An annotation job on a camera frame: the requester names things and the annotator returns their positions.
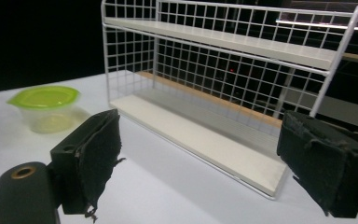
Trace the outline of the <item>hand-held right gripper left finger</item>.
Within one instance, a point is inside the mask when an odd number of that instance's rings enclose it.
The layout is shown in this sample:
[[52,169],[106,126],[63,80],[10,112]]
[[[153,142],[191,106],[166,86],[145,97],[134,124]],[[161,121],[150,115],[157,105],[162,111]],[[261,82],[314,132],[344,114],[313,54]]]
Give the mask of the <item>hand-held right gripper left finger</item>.
[[56,199],[66,215],[95,216],[114,168],[123,161],[119,120],[115,109],[95,114],[50,151]]

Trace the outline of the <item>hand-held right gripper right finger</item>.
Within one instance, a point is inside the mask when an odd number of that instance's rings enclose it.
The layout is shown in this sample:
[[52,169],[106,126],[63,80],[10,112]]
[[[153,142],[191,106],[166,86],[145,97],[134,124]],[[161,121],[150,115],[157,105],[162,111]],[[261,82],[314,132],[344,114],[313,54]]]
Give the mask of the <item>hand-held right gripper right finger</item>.
[[358,141],[352,135],[308,115],[287,111],[277,155],[326,215],[357,217]]

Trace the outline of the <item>clear container with green lid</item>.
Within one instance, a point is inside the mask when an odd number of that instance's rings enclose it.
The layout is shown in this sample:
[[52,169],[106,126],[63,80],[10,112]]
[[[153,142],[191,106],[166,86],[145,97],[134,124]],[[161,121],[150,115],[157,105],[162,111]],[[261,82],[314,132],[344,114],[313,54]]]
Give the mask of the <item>clear container with green lid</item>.
[[80,92],[66,86],[38,86],[18,92],[7,103],[17,107],[35,133],[57,133],[74,125]]

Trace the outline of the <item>white wire shelf rack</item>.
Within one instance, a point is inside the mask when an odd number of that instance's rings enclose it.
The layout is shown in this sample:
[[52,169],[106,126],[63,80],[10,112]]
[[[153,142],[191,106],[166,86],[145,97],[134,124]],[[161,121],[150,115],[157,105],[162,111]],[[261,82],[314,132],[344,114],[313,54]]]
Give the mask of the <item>white wire shelf rack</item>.
[[274,198],[283,114],[315,116],[358,24],[332,11],[102,0],[109,104]]

